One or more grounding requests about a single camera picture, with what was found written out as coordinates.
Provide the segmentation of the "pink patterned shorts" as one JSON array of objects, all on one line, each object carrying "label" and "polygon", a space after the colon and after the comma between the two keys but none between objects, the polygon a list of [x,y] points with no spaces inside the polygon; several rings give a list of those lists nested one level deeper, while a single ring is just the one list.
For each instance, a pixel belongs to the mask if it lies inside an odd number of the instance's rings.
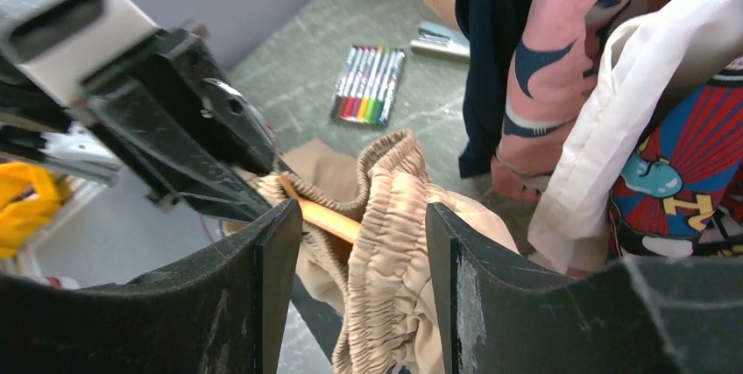
[{"label": "pink patterned shorts", "polygon": [[584,102],[597,83],[610,32],[647,10],[632,0],[532,0],[506,83],[493,189],[535,200],[547,186]]}]

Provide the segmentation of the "white shorts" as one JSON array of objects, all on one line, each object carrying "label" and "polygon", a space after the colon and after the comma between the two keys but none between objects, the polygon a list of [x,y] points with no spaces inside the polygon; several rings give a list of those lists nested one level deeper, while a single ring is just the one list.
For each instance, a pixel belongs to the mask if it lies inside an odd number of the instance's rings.
[{"label": "white shorts", "polygon": [[561,273],[603,264],[610,188],[662,94],[698,87],[741,54],[742,0],[670,0],[612,32],[528,228],[539,263]]}]

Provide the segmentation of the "navy blue shorts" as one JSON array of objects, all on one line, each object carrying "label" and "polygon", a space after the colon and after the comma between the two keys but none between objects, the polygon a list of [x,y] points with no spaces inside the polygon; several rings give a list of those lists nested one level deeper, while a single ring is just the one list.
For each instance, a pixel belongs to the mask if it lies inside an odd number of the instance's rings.
[{"label": "navy blue shorts", "polygon": [[455,0],[456,21],[470,43],[463,99],[467,144],[458,159],[462,179],[490,172],[501,139],[511,58],[532,0]]}]

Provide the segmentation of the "colourful cartoon print shorts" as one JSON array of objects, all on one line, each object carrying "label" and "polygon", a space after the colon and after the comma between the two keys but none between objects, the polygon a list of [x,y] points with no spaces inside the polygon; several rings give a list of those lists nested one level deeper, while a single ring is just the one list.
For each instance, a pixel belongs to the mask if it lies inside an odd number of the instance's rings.
[{"label": "colourful cartoon print shorts", "polygon": [[742,254],[742,59],[665,108],[608,203],[610,259]]}]

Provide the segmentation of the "beige shorts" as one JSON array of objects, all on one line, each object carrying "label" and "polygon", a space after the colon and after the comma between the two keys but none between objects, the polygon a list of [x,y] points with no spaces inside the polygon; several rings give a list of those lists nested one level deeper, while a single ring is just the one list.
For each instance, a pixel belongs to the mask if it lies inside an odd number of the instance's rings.
[{"label": "beige shorts", "polygon": [[343,317],[332,355],[337,373],[384,373],[403,364],[441,373],[442,345],[428,263],[425,215],[440,202],[508,249],[504,221],[469,197],[437,186],[408,129],[387,133],[358,156],[312,140],[285,156],[304,198],[357,221],[355,243],[304,225],[296,272],[308,293]]}]

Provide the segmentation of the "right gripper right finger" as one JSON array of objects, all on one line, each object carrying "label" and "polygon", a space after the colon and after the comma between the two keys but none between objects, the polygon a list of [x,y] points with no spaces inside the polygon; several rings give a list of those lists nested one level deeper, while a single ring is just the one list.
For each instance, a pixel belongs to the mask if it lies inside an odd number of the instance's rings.
[{"label": "right gripper right finger", "polygon": [[738,258],[623,258],[574,279],[426,213],[448,373],[739,373]]}]

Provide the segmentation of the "pack of coloured markers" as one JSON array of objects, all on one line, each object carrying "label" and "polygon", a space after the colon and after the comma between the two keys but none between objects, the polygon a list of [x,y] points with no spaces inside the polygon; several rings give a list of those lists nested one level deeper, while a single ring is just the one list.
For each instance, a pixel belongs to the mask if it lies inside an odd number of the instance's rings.
[{"label": "pack of coloured markers", "polygon": [[386,127],[406,58],[403,48],[353,45],[336,82],[329,116]]}]

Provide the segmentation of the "grey stapler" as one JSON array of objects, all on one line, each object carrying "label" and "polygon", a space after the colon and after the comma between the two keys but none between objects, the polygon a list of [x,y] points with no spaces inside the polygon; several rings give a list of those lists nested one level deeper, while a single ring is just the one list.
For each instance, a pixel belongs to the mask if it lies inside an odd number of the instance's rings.
[{"label": "grey stapler", "polygon": [[445,25],[429,21],[421,21],[418,25],[418,35],[409,43],[412,52],[461,63],[469,63],[470,43],[460,32]]}]

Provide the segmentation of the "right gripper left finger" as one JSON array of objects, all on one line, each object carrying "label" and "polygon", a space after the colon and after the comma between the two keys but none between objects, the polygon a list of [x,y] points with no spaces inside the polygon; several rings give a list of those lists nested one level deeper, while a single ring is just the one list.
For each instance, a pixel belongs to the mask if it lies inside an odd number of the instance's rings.
[{"label": "right gripper left finger", "polygon": [[4,373],[274,373],[301,241],[297,201],[124,285],[1,278]]}]

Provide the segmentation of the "yellow plastic object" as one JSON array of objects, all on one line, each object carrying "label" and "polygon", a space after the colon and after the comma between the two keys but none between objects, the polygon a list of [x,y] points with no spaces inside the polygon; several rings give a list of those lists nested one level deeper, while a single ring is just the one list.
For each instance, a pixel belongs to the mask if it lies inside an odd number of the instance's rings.
[{"label": "yellow plastic object", "polygon": [[1,258],[48,224],[71,196],[62,174],[21,162],[1,165]]}]

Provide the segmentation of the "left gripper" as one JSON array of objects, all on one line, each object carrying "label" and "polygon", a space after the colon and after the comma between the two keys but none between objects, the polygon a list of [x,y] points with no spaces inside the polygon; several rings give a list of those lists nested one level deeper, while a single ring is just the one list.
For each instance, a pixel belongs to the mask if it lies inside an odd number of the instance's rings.
[{"label": "left gripper", "polygon": [[251,105],[207,76],[203,38],[161,30],[87,78],[74,112],[158,207],[252,222],[271,206],[237,169],[266,175],[277,154]]}]

